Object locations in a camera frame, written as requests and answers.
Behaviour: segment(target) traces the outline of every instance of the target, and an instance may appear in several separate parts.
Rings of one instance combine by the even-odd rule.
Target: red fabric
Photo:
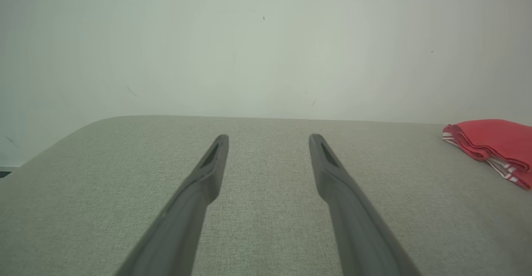
[[[452,125],[450,132],[469,156],[486,160],[494,155],[519,170],[530,172],[532,127],[506,120],[486,119],[460,122]]]

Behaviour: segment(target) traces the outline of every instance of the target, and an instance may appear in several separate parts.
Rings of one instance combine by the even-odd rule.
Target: gray fabric surface
[[[442,125],[129,116],[98,121],[0,180],[0,275],[110,275],[214,138],[207,275],[341,275],[308,135],[322,134],[427,276],[530,275],[532,195],[441,141]]]

